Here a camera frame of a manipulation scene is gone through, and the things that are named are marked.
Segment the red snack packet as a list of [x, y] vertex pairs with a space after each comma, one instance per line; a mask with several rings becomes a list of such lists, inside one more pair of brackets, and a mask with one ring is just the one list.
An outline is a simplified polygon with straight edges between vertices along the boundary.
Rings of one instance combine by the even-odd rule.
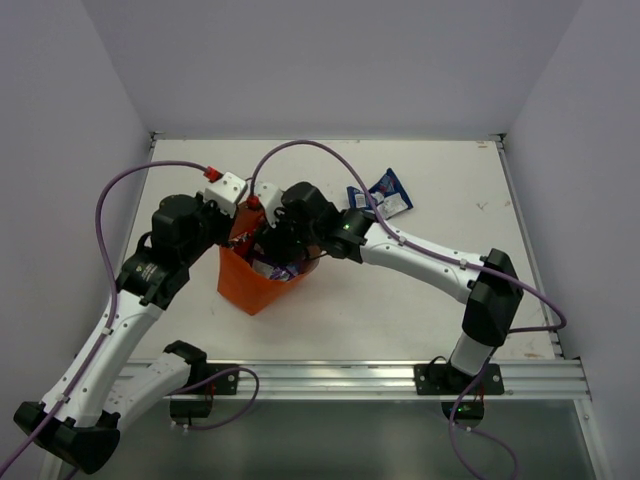
[[246, 256], [255, 243], [255, 232], [245, 231], [231, 238], [227, 247], [240, 257]]

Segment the blue snack packet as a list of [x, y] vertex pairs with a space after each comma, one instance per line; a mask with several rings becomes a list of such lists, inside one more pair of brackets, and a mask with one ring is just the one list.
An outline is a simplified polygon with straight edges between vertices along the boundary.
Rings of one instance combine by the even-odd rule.
[[[368, 189], [376, 209], [387, 220], [414, 208], [406, 189], [392, 168], [388, 168], [383, 176]], [[371, 203], [366, 194], [354, 187], [346, 188], [347, 200], [351, 208], [371, 211]]]

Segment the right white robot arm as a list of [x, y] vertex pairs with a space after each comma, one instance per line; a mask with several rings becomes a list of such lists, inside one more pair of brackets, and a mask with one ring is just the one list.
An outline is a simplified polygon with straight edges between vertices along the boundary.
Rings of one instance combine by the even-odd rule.
[[447, 362], [445, 379], [461, 393], [480, 382], [483, 365], [504, 344], [523, 297], [506, 253], [456, 252], [386, 228], [369, 211], [337, 209], [308, 182], [285, 191], [259, 182], [252, 198], [263, 208], [267, 222], [258, 243], [272, 260], [289, 263], [319, 251], [334, 259], [400, 272], [463, 304], [462, 333]]

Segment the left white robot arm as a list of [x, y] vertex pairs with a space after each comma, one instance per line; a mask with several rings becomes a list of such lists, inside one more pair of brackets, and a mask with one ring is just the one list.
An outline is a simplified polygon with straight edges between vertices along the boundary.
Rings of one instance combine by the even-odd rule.
[[143, 372], [116, 380], [138, 343], [189, 281], [190, 267], [230, 237], [238, 203], [212, 194], [163, 199], [134, 254], [112, 277], [105, 313], [61, 379], [14, 421], [34, 443], [94, 474], [141, 414], [175, 391], [197, 392], [208, 379], [207, 355], [176, 340]]

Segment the large purple snack packet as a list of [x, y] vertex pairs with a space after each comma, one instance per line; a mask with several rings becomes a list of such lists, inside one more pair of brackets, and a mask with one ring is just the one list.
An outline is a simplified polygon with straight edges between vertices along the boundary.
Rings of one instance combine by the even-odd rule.
[[247, 260], [254, 272], [271, 281], [292, 281], [307, 268], [306, 260], [280, 264], [260, 253], [252, 253]]

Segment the orange paper bag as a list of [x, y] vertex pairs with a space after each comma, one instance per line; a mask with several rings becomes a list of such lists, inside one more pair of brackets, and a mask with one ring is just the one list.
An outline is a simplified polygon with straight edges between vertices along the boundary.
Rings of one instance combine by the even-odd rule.
[[[257, 228], [263, 226], [265, 222], [264, 211], [261, 208], [252, 209], [243, 201], [238, 206], [230, 239], [245, 231], [256, 232]], [[252, 253], [258, 253], [254, 250], [254, 245], [244, 257], [236, 255], [227, 246], [219, 247], [217, 291], [227, 301], [249, 315], [259, 313], [291, 291], [320, 262], [316, 258], [303, 259], [307, 261], [307, 268], [302, 275], [289, 282], [271, 281], [253, 271], [247, 260]]]

